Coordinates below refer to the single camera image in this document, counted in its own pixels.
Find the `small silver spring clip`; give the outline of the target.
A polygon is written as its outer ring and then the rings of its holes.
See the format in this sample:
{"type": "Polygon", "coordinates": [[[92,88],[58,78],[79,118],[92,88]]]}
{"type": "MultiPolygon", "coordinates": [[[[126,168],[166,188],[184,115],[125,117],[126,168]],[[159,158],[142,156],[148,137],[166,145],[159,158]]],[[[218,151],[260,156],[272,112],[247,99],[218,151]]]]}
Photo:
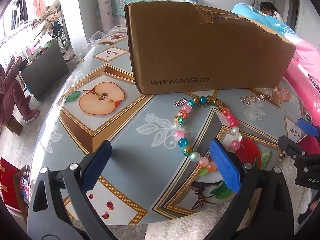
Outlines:
{"type": "Polygon", "coordinates": [[[174,102],[174,106],[175,107],[182,107],[183,105],[185,105],[188,102],[188,100],[186,98],[181,98],[177,101],[174,102]]]}

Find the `pink floral blanket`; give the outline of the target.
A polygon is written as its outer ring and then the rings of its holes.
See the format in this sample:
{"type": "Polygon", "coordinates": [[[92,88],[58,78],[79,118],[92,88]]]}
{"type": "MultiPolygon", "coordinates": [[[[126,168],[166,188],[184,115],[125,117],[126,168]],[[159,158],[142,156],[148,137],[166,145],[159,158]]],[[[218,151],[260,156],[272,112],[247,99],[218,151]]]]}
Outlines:
{"type": "Polygon", "coordinates": [[[319,50],[297,35],[286,34],[285,37],[296,46],[296,50],[284,77],[318,126],[319,50]]]}

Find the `patterned fruit tablecloth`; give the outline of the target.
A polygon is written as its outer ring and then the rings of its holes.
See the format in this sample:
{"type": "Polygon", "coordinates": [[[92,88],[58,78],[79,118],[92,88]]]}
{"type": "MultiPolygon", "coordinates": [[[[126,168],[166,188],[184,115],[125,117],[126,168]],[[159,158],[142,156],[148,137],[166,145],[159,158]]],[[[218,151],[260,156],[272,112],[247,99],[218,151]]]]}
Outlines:
{"type": "Polygon", "coordinates": [[[34,183],[40,169],[63,170],[79,163],[108,140],[112,156],[87,196],[104,223],[146,224],[191,215],[233,196],[218,171],[207,172],[184,156],[174,138],[174,102],[210,95],[234,114],[240,133],[260,153],[249,160],[270,170],[285,157],[282,135],[297,141],[300,118],[310,120],[286,81],[278,97],[269,89],[209,90],[142,95],[136,89],[126,33],[108,34],[70,75],[48,113],[31,165],[34,183]]]}

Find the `person in maroon pyjamas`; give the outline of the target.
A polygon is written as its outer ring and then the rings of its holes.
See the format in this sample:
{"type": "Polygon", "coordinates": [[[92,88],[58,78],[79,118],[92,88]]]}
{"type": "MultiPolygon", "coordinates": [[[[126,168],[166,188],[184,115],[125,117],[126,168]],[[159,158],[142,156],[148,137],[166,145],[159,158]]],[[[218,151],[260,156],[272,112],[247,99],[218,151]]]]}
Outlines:
{"type": "Polygon", "coordinates": [[[24,96],[20,83],[16,80],[22,58],[12,57],[6,70],[1,66],[1,127],[7,126],[16,106],[25,123],[35,120],[40,111],[30,109],[29,97],[24,96]]]}

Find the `girl with dark hair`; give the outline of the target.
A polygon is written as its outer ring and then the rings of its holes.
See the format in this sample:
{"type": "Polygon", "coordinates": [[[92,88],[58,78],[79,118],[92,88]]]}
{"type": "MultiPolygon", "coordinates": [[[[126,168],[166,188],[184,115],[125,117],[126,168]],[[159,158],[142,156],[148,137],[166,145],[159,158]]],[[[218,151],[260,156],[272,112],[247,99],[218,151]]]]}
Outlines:
{"type": "Polygon", "coordinates": [[[260,11],[264,14],[274,17],[276,20],[284,23],[284,19],[281,14],[278,12],[276,7],[271,2],[261,2],[260,11]]]}

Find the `dark grey cabinet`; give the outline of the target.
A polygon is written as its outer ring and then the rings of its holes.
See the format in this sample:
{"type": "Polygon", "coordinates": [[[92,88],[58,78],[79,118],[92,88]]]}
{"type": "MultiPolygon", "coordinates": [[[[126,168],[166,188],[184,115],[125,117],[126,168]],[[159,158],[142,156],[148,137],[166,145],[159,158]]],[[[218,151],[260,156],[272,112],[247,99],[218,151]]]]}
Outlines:
{"type": "Polygon", "coordinates": [[[59,45],[47,49],[21,71],[21,76],[31,94],[40,100],[61,77],[69,72],[59,45]]]}

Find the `blue patterned quilt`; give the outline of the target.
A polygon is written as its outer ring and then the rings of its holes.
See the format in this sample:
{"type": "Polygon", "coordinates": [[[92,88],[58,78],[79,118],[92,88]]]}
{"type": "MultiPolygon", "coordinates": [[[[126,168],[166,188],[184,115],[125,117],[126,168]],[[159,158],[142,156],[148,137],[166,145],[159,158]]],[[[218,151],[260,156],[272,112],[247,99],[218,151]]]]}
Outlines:
{"type": "Polygon", "coordinates": [[[269,27],[270,29],[276,31],[278,34],[285,36],[287,34],[291,34],[294,36],[298,36],[294,30],[292,30],[285,23],[280,22],[276,18],[264,14],[263,12],[255,9],[251,5],[247,3],[238,3],[231,10],[232,13],[244,16],[249,18],[250,20],[254,20],[255,22],[259,22],[264,26],[269,27]]]}

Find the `brown cardboard box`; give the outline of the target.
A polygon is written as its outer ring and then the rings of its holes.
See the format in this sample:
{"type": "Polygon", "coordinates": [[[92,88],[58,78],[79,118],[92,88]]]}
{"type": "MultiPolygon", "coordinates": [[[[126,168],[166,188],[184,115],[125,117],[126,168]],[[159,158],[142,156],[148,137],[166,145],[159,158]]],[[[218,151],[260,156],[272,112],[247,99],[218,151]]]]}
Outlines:
{"type": "Polygon", "coordinates": [[[271,88],[295,45],[244,16],[188,2],[125,5],[135,85],[142,94],[271,88]]]}

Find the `pile of clothes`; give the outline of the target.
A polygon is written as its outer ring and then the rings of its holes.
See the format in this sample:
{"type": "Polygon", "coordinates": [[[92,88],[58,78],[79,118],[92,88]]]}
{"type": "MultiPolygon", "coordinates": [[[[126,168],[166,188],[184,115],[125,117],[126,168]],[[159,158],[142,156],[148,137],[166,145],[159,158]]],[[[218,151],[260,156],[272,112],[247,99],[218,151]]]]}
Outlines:
{"type": "Polygon", "coordinates": [[[54,23],[57,23],[61,16],[61,3],[55,0],[54,3],[33,21],[32,27],[35,37],[48,34],[54,36],[54,23]]]}

